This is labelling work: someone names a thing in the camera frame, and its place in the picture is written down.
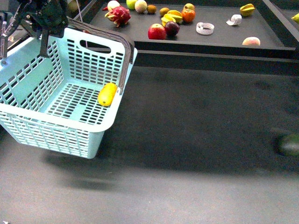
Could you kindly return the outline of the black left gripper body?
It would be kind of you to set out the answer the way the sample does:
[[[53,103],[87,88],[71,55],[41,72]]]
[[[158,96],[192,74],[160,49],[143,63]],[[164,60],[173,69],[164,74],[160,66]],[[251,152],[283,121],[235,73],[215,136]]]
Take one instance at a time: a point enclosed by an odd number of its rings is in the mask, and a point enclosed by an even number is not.
[[[14,29],[21,20],[29,15],[33,18],[32,29],[38,27],[45,29],[51,36],[62,38],[64,29],[68,26],[66,0],[20,0],[16,13],[14,14]]]

